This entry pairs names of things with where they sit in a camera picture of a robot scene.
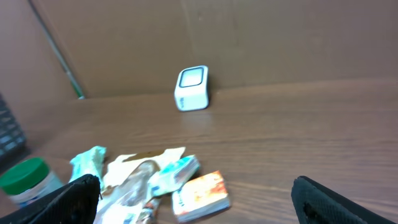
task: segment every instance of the device screen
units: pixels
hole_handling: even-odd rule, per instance
[[[182,72],[180,87],[195,86],[201,84],[203,68],[193,68]]]

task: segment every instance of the green lid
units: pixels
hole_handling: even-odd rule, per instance
[[[42,158],[28,159],[0,177],[0,187],[8,195],[19,195],[40,183],[50,172]]]

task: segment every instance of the label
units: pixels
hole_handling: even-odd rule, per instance
[[[45,177],[45,179],[43,179],[36,186],[19,195],[9,195],[9,198],[22,208],[62,186],[63,184],[61,183],[60,179],[51,171]]]

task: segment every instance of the white jar with green lid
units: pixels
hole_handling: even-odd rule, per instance
[[[39,157],[21,162],[0,177],[0,188],[20,207],[42,198],[62,185],[60,179]]]

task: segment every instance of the white cube device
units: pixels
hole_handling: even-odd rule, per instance
[[[209,105],[208,71],[206,65],[200,65],[180,72],[174,90],[175,104],[180,111],[201,110]]]

